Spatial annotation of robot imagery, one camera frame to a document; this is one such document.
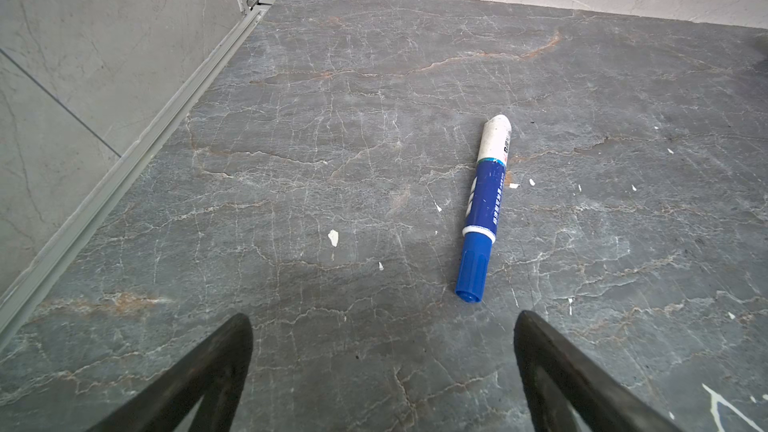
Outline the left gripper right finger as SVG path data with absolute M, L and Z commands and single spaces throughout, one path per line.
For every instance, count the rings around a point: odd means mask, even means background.
M 514 352 L 537 431 L 577 431 L 575 415 L 593 431 L 679 429 L 533 311 L 518 315 Z

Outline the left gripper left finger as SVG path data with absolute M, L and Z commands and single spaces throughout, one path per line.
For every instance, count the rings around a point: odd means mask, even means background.
M 92 431 L 173 431 L 191 410 L 191 431 L 228 431 L 253 353 L 249 318 L 237 313 Z

